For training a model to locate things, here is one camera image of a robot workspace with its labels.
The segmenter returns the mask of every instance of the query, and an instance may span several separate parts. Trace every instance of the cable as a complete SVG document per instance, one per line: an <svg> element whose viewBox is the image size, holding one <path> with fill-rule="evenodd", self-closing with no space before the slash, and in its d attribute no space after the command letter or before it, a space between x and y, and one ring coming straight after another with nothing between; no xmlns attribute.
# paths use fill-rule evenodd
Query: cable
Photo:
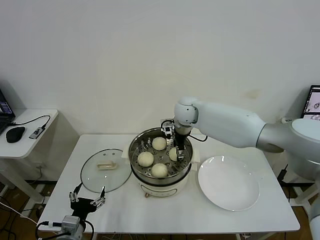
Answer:
<svg viewBox="0 0 320 240"><path fill-rule="evenodd" d="M41 118L44 118L44 117L49 117L48 120L45 122L45 124L42 126L42 129L46 127L47 123L50 121L50 118L51 116L50 115L42 115L42 116L38 116L37 118L35 119L32 119L30 121L26 121L26 122L23 122L23 123L16 123L15 121L14 122L11 122L9 123L8 125L9 126L16 126L16 125L25 125L25 124L28 124L28 123L31 123L35 120L38 120L38 119L41 119Z"/></svg>
<svg viewBox="0 0 320 240"><path fill-rule="evenodd" d="M60 233L60 234L53 235L53 236L43 237L43 238L41 238L41 240L55 239L55 238L57 238L57 237L61 237L61 236L65 236L65 235L70 236L71 233L70 233L70 232L64 232L64 233Z"/></svg>
<svg viewBox="0 0 320 240"><path fill-rule="evenodd" d="M16 212L17 214L19 214L22 218L25 219L29 219L30 221L34 222L35 224L37 224L35 221L33 221L31 218L27 217L27 216L23 216L20 212L14 210L12 207L9 207L7 205L5 205L4 203L0 202L0 204L2 204L3 206L7 207L8 209L11 209L12 211Z"/></svg>
<svg viewBox="0 0 320 240"><path fill-rule="evenodd" d="M174 120L164 120L164 121L161 123L161 128L164 127L164 123L168 123L168 122L173 123L173 124L175 123Z"/></svg>
<svg viewBox="0 0 320 240"><path fill-rule="evenodd" d="M2 198L3 200L5 200L5 201L7 202L7 204L11 207L11 205L10 205L10 203L9 203L9 201L8 201L7 199L5 199L3 196L1 196L1 198ZM10 221L12 211L11 211L11 210L7 210L7 209L4 209L4 208L2 208L2 207L0 207L0 209L4 210L4 211L6 211L6 212L10 212L8 219L6 220L6 222L5 222L5 224L3 225L3 227L0 229L0 233L1 233L2 231L7 231L7 230L5 229L5 227L7 226L8 222Z"/></svg>
<svg viewBox="0 0 320 240"><path fill-rule="evenodd" d="M9 231L9 230L7 230L7 229L3 229L3 231L5 231L5 232L8 233L8 238L10 238L9 236L10 236L10 234L12 234L12 235L14 236L14 240L17 239L17 235L16 235L13 231Z"/></svg>
<svg viewBox="0 0 320 240"><path fill-rule="evenodd" d="M19 208L19 211L24 207L24 205L27 203L28 200L29 200L29 198L27 198L27 199L23 202L23 204L22 204L21 207ZM15 222L15 219L16 219L17 216L18 216L17 214L14 216L14 218L13 218L11 224L10 224L10 228L9 228L9 231L8 231L9 234L8 234L8 239L7 239L7 240L10 239L10 233L13 233L13 232L11 231L11 229L12 229L12 226L14 225L14 222Z"/></svg>
<svg viewBox="0 0 320 240"><path fill-rule="evenodd" d="M207 141L207 139L208 139L208 136L205 136L205 139L203 139L203 140L201 140L201 139L199 139L199 138L196 138L196 137L194 137L194 136L192 136L192 135L189 135L189 137L191 137L191 138L193 138L193 139L195 139L195 140L197 140L197 141L199 141L199 142L205 142L205 141Z"/></svg>
<svg viewBox="0 0 320 240"><path fill-rule="evenodd" d="M92 233L91 233L91 237L90 237L90 240L92 240L94 238L94 234L95 234L95 228L94 228L94 225L87 221L87 220L84 220L85 223L89 224L91 226L91 229L92 229Z"/></svg>
<svg viewBox="0 0 320 240"><path fill-rule="evenodd" d="M36 181L38 181L40 178L42 178L42 171L41 171L42 167L41 166L37 166L36 168L40 170L40 177L38 177L33 182L30 182L29 184L34 184Z"/></svg>

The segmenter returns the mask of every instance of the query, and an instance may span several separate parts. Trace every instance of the white table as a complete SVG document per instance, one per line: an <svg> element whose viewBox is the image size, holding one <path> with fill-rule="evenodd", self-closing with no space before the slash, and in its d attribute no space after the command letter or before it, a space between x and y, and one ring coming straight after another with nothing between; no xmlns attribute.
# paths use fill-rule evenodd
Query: white table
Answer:
<svg viewBox="0 0 320 240"><path fill-rule="evenodd" d="M71 215L68 193L81 182L80 171L85 161L103 149L124 149L135 135L82 135L41 215L39 222L61 222ZM203 162L208 157L228 155L240 158L255 172L260 184L257 203L245 211L224 210L210 202L202 193L193 171L185 188L177 195L165 198L150 196L139 188L135 176L115 191L107 194L106 203L87 220L97 233L152 234L228 234L296 231L299 222L286 199L262 151L239 149L214 139L198 142L191 139ZM95 199L98 193L81 188L78 196ZM40 230L58 231L41 226Z"/></svg>
<svg viewBox="0 0 320 240"><path fill-rule="evenodd" d="M36 144L46 134L47 129L58 116L58 111L56 109L14 109L15 114L14 122L24 123L40 117L42 115L50 115L50 121L46 124L45 130L39 135L37 139L30 139L29 136L38 128L44 125L48 117L42 117L33 122L23 125L25 127L25 132L22 138L15 143L8 143L6 140L6 132L12 128L20 126L9 126L0 135L0 174L7 179L9 182L17 186L24 193L30 196L30 200L25 206L25 209L31 209L35 203L42 203L44 197L39 194L43 185L38 186L33 189L26 181L15 171L15 169L7 164L10 159L24 159L30 152L34 149ZM28 215L29 211L24 211L24 215Z"/></svg>

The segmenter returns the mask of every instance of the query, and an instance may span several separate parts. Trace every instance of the black cable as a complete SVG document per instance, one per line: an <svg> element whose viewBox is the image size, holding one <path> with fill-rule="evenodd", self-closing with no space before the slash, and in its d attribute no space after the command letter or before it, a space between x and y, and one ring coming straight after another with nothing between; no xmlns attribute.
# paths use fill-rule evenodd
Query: black cable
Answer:
<svg viewBox="0 0 320 240"><path fill-rule="evenodd" d="M94 228L94 225L87 221L87 220L84 220L85 223L89 224L91 226L91 229L92 229L92 233L91 233L91 237L90 237L90 240L92 240L94 238L94 234L95 234L95 228Z"/></svg>
<svg viewBox="0 0 320 240"><path fill-rule="evenodd" d="M38 116L38 117L35 118L35 119L32 119L32 120L30 120L30 121L26 121L26 122L23 122L23 123L16 123L16 122L14 121L14 122L9 123L8 125L9 125L9 126L25 125L25 124L31 123L31 122L33 122L33 121L35 121L35 120L38 120L38 119L41 119L41 118L44 118L44 117L49 117L48 120L45 122L45 124L42 126L42 128L45 128L46 125L47 125L47 123L50 121L50 118L51 118L50 115Z"/></svg>
<svg viewBox="0 0 320 240"><path fill-rule="evenodd" d="M28 200L29 200L29 198L27 198L27 199L24 201L24 203L22 204L22 206L19 208L18 212L21 211L21 209L22 209L22 208L24 207L24 205L28 202ZM9 228L9 232L8 232L8 240L10 240L10 233L13 233L13 232L11 231L11 229L12 229L12 226L13 226L13 224L14 224L15 219L16 219L17 216L18 216L18 214L15 213L15 216L14 216L14 218L13 218L11 224L10 224L10 228Z"/></svg>
<svg viewBox="0 0 320 240"><path fill-rule="evenodd" d="M3 229L3 231L7 232L9 235L12 234L14 236L14 240L17 239L17 235L13 231L9 231L7 229Z"/></svg>
<svg viewBox="0 0 320 240"><path fill-rule="evenodd" d="M205 142L205 141L207 141L207 139L208 139L208 136L205 136L205 139L203 139L203 140L201 140L201 139L199 139L199 138L196 138L196 137L194 137L194 136L192 136L192 135L189 135L189 137L191 137L191 138L193 138L193 139L195 139L195 140L197 140L197 141L199 141L199 142Z"/></svg>
<svg viewBox="0 0 320 240"><path fill-rule="evenodd" d="M42 203L41 203L41 206L42 206L42 205L44 204L44 202L45 202L45 196L44 196L44 194L43 194L42 192L40 192L40 194L43 196ZM22 204L22 206L19 208L18 212L23 212L23 211L22 211L22 208L23 208L24 205L28 202L28 200L29 200L29 198L27 198L27 199L24 201L24 203ZM14 218L13 218L13 220L12 220L12 222L11 222L10 228L9 228L8 240L10 239L10 233L13 233L13 232L11 231L11 229L12 229L12 226L13 226L13 224L14 224L17 216L18 216L18 214L15 213L15 216L14 216Z"/></svg>
<svg viewBox="0 0 320 240"><path fill-rule="evenodd" d="M37 167L40 170L40 176L34 180L33 182L30 182L29 184L34 184L36 181L38 181L40 178L42 178L42 171L41 171L41 167Z"/></svg>
<svg viewBox="0 0 320 240"><path fill-rule="evenodd" d="M60 233L60 234L53 235L53 236L49 236L49 237L43 237L43 238L41 238L41 240L55 239L55 238L57 238L57 237L61 237L61 236L65 236L65 235L70 236L71 233L70 233L70 232L64 232L64 233Z"/></svg>
<svg viewBox="0 0 320 240"><path fill-rule="evenodd" d="M168 122L173 123L173 124L175 123L174 120L164 120L164 121L161 123L161 128L164 127L164 123L168 123Z"/></svg>
<svg viewBox="0 0 320 240"><path fill-rule="evenodd" d="M0 197L1 197L1 199L5 200L6 203L8 204L8 206L11 208L10 202L9 202L7 199L5 199L3 196L0 196ZM10 212L8 219L6 220L6 222L5 222L5 224L3 225L3 227L0 229L0 233L1 233L2 231L6 231L5 227L7 226L8 222L10 221L11 213L12 213L13 211L12 211L11 209L10 209L10 210L3 209L2 207L1 207L0 209L4 210L4 211L6 211L6 212Z"/></svg>

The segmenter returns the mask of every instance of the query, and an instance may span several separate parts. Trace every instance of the power cord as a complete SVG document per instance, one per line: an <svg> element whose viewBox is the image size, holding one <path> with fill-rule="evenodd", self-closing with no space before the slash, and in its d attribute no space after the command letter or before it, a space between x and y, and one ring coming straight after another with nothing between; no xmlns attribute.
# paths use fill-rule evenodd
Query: power cord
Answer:
<svg viewBox="0 0 320 240"><path fill-rule="evenodd" d="M34 234L35 234L35 237L36 237L37 240L40 238L39 235L38 235L38 230L39 230L39 227L40 227L40 226L49 226L49 221L40 222L40 223L35 227L35 232L34 232ZM53 222L53 223L52 223L52 226L53 226L53 227L61 227L62 224L61 224L61 222ZM41 240L55 239L55 238L57 238L57 237L66 236L66 235L70 236L71 234L70 234L70 232L64 232L64 233L60 233L60 234L53 235L53 236L49 236L49 237L43 237L43 238L41 238Z"/></svg>
<svg viewBox="0 0 320 240"><path fill-rule="evenodd" d="M189 135L189 137L190 138L193 138L193 139L195 139L195 140L197 140L197 141L199 141L199 142L205 142L205 141L207 141L207 139L208 139L208 136L205 136L205 139L199 139L199 138L196 138L195 136L192 136L192 135Z"/></svg>
<svg viewBox="0 0 320 240"><path fill-rule="evenodd" d="M25 125L25 124L31 123L31 122L33 122L33 121L35 121L35 120L38 120L38 119L41 119L41 118L44 118L44 117L49 117L48 120L45 122L45 124L42 125L42 127L41 127L42 129L45 129L47 123L48 123L48 122L50 121L50 119L51 119L51 116L50 116L50 115L38 116L38 117L35 118L35 119L32 119L32 120L30 120L30 121L26 121L26 122L23 122L23 123L16 123L16 122L14 121L14 122L9 123L8 125L9 125L9 126Z"/></svg>
<svg viewBox="0 0 320 240"><path fill-rule="evenodd" d="M90 240L92 240L94 238L94 234L95 234L95 228L94 228L94 225L87 221L87 220L84 220L85 223L89 224L91 226L91 230L92 230L92 233L91 233L91 237L90 237Z"/></svg>
<svg viewBox="0 0 320 240"><path fill-rule="evenodd" d="M10 202L9 202L7 199L5 199L5 198L2 197L2 196L1 196L1 199L5 200L6 203L11 207ZM2 207L0 207L0 209L3 210L3 211L6 211L6 212L10 212L8 219L6 220L6 222L5 222L5 224L3 225L3 227L0 229L0 233L1 233L2 231L8 232L8 230L6 230L5 227L7 226L8 222L9 222L9 220L10 220L10 218L11 218L11 213L12 213L13 211L12 211L12 210L4 209L4 208L2 208Z"/></svg>
<svg viewBox="0 0 320 240"><path fill-rule="evenodd" d="M12 211L16 212L17 214L21 215L23 218L25 219L29 219L30 221L34 222L35 224L37 224L35 221L33 221L31 218L27 217L27 216L23 216L20 212L14 210L12 207L5 205L4 203L0 202L1 205L11 209Z"/></svg>
<svg viewBox="0 0 320 240"><path fill-rule="evenodd" d="M173 124L175 123L174 120L164 120L164 121L161 123L161 128L164 127L164 123L168 123L168 122L173 123Z"/></svg>
<svg viewBox="0 0 320 240"><path fill-rule="evenodd" d="M40 178L42 178L42 171L41 171L42 166L37 166L36 168L39 169L39 171L40 171L40 176L39 176L36 180L34 180L33 182L31 182L31 183L29 183L29 184L34 184L36 181L38 181Z"/></svg>
<svg viewBox="0 0 320 240"><path fill-rule="evenodd" d="M280 184L282 184L284 182L284 178L285 178L285 176L287 174L287 167L288 167L288 164L285 166L284 169L282 169L280 171L278 177L276 178Z"/></svg>
<svg viewBox="0 0 320 240"><path fill-rule="evenodd" d="M40 194L43 196L43 200L42 200L42 203L41 203L41 205L40 205L40 206L42 207L42 206L44 205L44 202L45 202L45 196L44 196L43 193L40 193ZM27 199L24 201L24 203L22 204L22 206L19 208L19 212L23 212L22 208L23 208L24 205L28 202L28 200L29 200L29 198L27 198ZM15 222L16 217L18 216L18 214L16 214L16 215L14 216L14 218L13 218L11 224L10 224L10 229L9 229L9 231L7 231L7 232L9 233L7 240L10 239L10 234L13 234L14 236L16 236L16 234L15 234L14 232L12 232L11 229L12 229L12 226L14 225L14 222Z"/></svg>

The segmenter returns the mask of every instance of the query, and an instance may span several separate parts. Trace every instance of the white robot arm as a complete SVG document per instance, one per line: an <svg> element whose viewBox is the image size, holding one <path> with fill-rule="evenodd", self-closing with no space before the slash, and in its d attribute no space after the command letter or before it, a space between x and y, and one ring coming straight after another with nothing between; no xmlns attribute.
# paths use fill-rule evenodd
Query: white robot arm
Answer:
<svg viewBox="0 0 320 240"><path fill-rule="evenodd" d="M320 183L320 121L296 119L288 124L270 124L254 112L183 97L174 107L175 137L183 139L192 128L236 148L255 147L272 153L286 150L290 167L298 175ZM313 239L320 240L319 198L309 218Z"/></svg>

